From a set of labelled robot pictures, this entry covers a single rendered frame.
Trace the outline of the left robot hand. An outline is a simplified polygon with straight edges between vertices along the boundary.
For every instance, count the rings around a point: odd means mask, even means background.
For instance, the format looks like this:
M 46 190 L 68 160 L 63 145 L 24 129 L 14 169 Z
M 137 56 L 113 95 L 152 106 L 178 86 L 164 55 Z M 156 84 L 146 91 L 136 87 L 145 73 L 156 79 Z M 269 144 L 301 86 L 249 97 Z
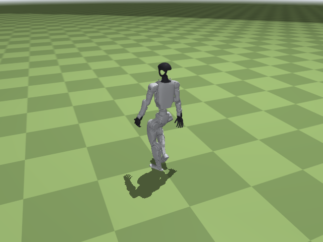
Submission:
M 141 117 L 140 119 L 138 117 L 136 117 L 134 120 L 135 120 L 135 124 L 138 126 L 138 127 L 141 127 L 140 126 L 140 121 L 142 120 L 143 117 Z

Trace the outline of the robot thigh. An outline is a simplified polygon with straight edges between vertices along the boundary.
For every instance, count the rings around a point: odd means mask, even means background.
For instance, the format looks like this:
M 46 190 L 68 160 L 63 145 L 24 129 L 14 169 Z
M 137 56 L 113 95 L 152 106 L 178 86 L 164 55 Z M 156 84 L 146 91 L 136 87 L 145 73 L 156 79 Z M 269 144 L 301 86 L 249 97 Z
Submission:
M 150 119 L 147 122 L 147 135 L 149 142 L 151 144 L 151 147 L 153 145 L 156 145 L 158 147 L 158 151 L 161 149 L 161 144 L 156 141 L 156 136 L 157 136 L 157 128 L 159 126 L 159 119 L 156 117 L 154 119 Z
M 167 112 L 167 113 L 169 113 L 169 112 Z M 170 121 L 172 121 L 173 120 L 173 117 L 172 117 L 172 115 L 169 113 L 169 115 L 170 115 L 170 117 L 169 117 L 169 121 L 168 122 L 170 122 Z M 157 135 L 161 135 L 162 133 L 163 133 L 163 131 L 162 131 L 162 127 L 163 126 L 165 126 L 168 122 L 166 122 L 165 124 L 160 124 L 159 126 L 158 126 L 158 128 L 156 129 L 157 130 Z

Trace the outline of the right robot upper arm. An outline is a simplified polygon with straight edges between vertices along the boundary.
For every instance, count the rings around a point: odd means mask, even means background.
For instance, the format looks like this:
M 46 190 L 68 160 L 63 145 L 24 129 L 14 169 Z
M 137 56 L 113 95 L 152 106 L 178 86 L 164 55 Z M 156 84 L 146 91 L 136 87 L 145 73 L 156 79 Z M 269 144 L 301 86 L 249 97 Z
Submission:
M 173 80 L 175 83 L 175 92 L 174 92 L 174 102 L 180 101 L 180 83 L 178 81 Z

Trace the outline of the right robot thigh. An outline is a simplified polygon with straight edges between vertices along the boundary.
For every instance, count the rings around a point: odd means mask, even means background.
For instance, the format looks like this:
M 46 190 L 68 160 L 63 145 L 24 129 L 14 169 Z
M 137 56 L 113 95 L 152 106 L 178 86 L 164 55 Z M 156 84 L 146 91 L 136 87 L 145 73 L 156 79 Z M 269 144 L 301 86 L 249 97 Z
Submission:
M 167 113 L 169 113 L 169 112 L 167 112 Z M 173 120 L 173 117 L 172 117 L 172 115 L 169 113 L 169 115 L 170 115 L 170 117 L 169 117 L 169 121 L 168 122 L 170 122 L 170 121 L 172 121 Z M 162 127 L 163 126 L 165 126 L 168 122 L 166 122 L 165 124 L 160 124 L 159 126 L 158 126 L 158 128 L 156 129 L 157 130 L 157 135 L 161 135 L 162 133 L 163 133 L 163 131 L 162 131 Z

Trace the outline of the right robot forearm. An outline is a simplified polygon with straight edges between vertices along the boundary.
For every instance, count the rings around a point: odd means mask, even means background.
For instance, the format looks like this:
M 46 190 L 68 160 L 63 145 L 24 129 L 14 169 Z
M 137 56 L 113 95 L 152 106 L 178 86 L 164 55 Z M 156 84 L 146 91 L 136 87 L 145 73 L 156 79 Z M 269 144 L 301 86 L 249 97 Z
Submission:
M 175 103 L 177 116 L 180 116 L 182 113 L 181 100 Z

